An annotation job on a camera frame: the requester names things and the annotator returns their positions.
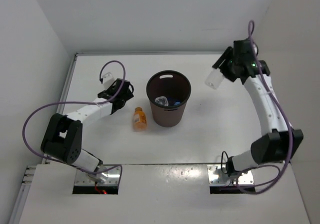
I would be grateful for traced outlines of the clear unlabelled plastic bottle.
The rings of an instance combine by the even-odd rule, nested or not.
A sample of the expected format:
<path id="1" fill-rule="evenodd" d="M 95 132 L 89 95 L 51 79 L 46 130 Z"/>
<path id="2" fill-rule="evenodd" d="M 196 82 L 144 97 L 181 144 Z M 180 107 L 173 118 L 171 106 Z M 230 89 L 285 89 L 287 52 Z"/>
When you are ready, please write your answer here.
<path id="1" fill-rule="evenodd" d="M 224 78 L 225 77 L 219 69 L 212 69 L 211 73 L 208 75 L 204 83 L 208 87 L 217 90 Z"/>

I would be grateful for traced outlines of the orange juice bottle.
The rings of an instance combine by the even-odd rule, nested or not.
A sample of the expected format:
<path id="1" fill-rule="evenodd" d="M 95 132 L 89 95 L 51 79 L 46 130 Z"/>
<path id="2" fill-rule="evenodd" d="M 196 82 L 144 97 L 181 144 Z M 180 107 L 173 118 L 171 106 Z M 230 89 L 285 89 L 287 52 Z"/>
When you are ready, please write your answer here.
<path id="1" fill-rule="evenodd" d="M 141 107 L 134 110 L 132 124 L 135 131 L 145 131 L 147 129 L 147 118 Z"/>

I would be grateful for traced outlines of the clear bottle white blue label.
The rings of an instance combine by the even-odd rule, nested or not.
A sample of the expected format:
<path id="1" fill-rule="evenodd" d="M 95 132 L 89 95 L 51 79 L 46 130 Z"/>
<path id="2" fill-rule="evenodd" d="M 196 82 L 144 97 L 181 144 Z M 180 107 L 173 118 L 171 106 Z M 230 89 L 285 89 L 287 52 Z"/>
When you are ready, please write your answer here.
<path id="1" fill-rule="evenodd" d="M 157 97 L 155 103 L 161 106 L 169 106 L 168 99 L 165 96 Z"/>

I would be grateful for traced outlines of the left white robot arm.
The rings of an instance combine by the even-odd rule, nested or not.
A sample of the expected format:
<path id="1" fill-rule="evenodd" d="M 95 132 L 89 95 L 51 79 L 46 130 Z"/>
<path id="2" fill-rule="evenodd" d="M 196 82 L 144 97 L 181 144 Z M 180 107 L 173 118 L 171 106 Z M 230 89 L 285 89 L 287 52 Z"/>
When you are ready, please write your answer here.
<path id="1" fill-rule="evenodd" d="M 47 126 L 40 149 L 58 161 L 95 175 L 103 162 L 82 148 L 83 129 L 122 109 L 134 97 L 133 85 L 115 80 L 108 89 L 97 95 L 92 105 L 62 115 L 54 114 Z"/>

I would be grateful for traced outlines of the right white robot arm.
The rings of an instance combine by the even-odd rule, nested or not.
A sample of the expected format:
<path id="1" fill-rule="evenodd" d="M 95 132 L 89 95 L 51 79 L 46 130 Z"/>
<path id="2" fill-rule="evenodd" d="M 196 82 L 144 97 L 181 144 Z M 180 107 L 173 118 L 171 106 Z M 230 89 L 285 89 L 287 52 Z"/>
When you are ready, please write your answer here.
<path id="1" fill-rule="evenodd" d="M 251 144 L 248 151 L 228 157 L 225 171 L 234 176 L 261 164 L 289 160 L 297 151 L 304 135 L 301 129 L 288 126 L 279 108 L 275 105 L 270 70 L 265 61 L 255 61 L 248 39 L 236 40 L 218 61 L 214 70 L 231 82 L 241 80 L 249 93 L 258 115 L 261 137 Z"/>

